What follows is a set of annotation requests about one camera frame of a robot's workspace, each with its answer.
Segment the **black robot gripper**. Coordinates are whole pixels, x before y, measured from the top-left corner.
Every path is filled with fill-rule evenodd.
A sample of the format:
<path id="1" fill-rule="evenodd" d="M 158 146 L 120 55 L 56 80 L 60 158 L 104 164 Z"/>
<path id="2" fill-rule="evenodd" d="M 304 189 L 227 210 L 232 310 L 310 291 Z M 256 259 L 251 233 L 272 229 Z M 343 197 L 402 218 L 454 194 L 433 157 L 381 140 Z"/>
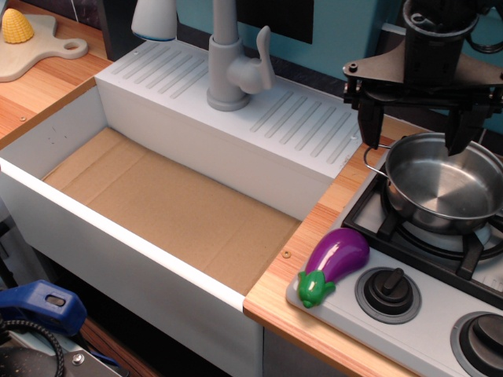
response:
<path id="1" fill-rule="evenodd" d="M 367 146 L 378 148 L 380 143 L 383 105 L 460 109 L 448 115 L 449 156 L 479 140 L 485 114 L 502 111 L 502 70 L 461 52 L 477 20 L 473 16 L 448 25 L 430 15 L 407 15 L 406 35 L 397 47 L 344 65 L 343 99 L 358 108 L 358 125 Z M 483 112 L 474 110 L 478 107 Z"/>

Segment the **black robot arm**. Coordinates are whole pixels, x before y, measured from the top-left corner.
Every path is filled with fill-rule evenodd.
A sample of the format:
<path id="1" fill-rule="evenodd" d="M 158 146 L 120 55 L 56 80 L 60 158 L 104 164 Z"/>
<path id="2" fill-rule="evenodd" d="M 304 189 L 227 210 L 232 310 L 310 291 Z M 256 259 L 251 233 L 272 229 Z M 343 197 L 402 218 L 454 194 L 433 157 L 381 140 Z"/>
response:
<path id="1" fill-rule="evenodd" d="M 358 112 L 363 142 L 377 148 L 384 109 L 422 107 L 448 112 L 449 155 L 468 147 L 502 111 L 502 70 L 463 54 L 479 17 L 500 1 L 407 1 L 404 40 L 393 50 L 343 67 L 344 101 Z"/>

